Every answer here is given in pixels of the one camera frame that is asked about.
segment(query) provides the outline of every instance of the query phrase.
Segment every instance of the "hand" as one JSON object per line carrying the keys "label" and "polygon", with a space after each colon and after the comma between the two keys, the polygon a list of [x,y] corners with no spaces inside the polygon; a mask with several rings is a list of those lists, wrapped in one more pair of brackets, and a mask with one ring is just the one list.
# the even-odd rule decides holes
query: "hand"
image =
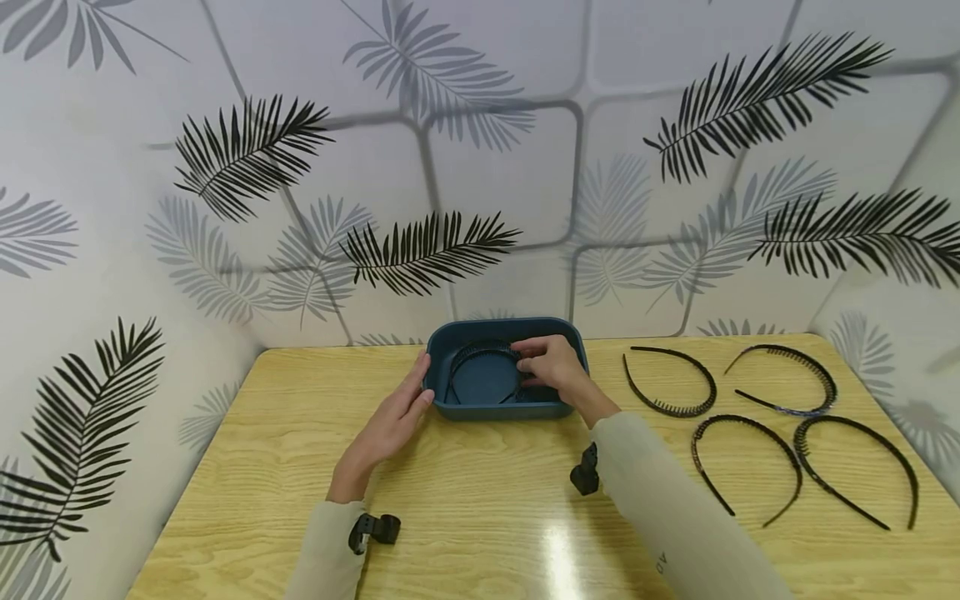
{"label": "hand", "polygon": [[600,419],[620,412],[620,407],[607,397],[584,371],[577,352],[562,335],[530,338],[510,344],[522,358],[516,367],[534,376],[520,385],[547,385],[557,390],[560,400],[577,409],[587,427]]}
{"label": "hand", "polygon": [[420,417],[433,402],[433,390],[420,390],[429,367],[430,355],[421,350],[413,369],[384,398],[337,463],[327,500],[339,504],[362,500],[373,468],[410,441]]}
{"label": "hand", "polygon": [[563,396],[571,387],[589,380],[577,352],[562,335],[521,340],[510,344],[510,348],[523,357],[516,363],[516,368],[533,374],[521,385],[547,385]]}

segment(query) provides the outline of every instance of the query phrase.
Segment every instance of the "wooden table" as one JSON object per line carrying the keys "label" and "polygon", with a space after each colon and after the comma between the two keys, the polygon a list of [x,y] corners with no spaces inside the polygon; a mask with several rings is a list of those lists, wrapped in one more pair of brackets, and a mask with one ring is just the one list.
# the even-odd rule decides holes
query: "wooden table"
{"label": "wooden table", "polygon": [[[734,387],[812,407],[822,388],[804,367],[758,352],[724,369],[750,344],[803,350],[839,388],[833,414],[889,438],[920,479],[916,528],[906,530],[909,488],[896,459],[866,436],[825,423],[810,431],[811,463],[841,492],[888,523],[885,532],[804,476],[800,500],[760,525],[792,491],[793,472],[765,436],[720,423],[701,442],[705,468],[798,598],[955,599],[960,593],[960,510],[840,356],[808,335],[594,340],[590,372],[625,410],[657,429],[692,477],[698,422],[643,406],[627,386],[621,353],[648,396],[689,403],[707,384],[686,362],[629,353],[674,348],[714,374],[709,415],[737,413],[792,440],[800,422],[735,396]],[[273,349],[247,377],[163,535],[133,600],[278,599],[307,515],[322,499],[341,451],[408,370],[418,347]],[[379,471],[371,513],[403,520],[396,546],[372,543],[360,598],[402,600],[670,598],[633,530],[602,493],[579,496],[567,480],[588,445],[576,415],[564,420],[450,422],[435,411],[414,443]]]}

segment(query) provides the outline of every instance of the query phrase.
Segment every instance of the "beige sleeve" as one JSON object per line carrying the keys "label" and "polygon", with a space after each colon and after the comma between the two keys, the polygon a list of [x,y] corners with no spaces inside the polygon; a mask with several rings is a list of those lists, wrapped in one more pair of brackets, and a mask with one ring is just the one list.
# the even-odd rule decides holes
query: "beige sleeve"
{"label": "beige sleeve", "polygon": [[353,600],[367,557],[353,554],[348,538],[362,514],[363,502],[313,509],[284,600]]}
{"label": "beige sleeve", "polygon": [[679,600],[793,598],[747,532],[686,475],[640,416],[602,419],[590,437],[605,493]]}

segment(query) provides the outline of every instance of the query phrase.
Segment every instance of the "wallpaper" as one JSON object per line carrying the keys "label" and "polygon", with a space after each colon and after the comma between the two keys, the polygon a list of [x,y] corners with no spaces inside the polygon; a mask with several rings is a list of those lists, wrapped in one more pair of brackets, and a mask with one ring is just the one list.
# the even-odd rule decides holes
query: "wallpaper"
{"label": "wallpaper", "polygon": [[264,348],[813,331],[960,497],[949,0],[0,0],[0,600],[122,598]]}

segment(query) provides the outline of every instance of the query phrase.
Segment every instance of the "blue plastic basket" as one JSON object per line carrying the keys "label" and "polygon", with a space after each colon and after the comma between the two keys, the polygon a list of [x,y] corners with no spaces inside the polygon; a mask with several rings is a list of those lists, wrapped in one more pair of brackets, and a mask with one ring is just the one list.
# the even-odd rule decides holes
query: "blue plastic basket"
{"label": "blue plastic basket", "polygon": [[448,323],[433,332],[426,350],[431,357],[430,370],[423,387],[436,394],[434,405],[450,420],[526,420],[558,419],[570,414],[572,407],[561,402],[557,391],[547,387],[526,388],[521,400],[498,404],[516,385],[516,364],[506,356],[485,355],[474,358],[457,371],[457,397],[449,389],[450,363],[460,348],[477,340],[501,339],[508,342],[542,335],[560,334],[577,352],[589,372],[584,341],[576,327],[554,317],[526,319],[490,319]]}

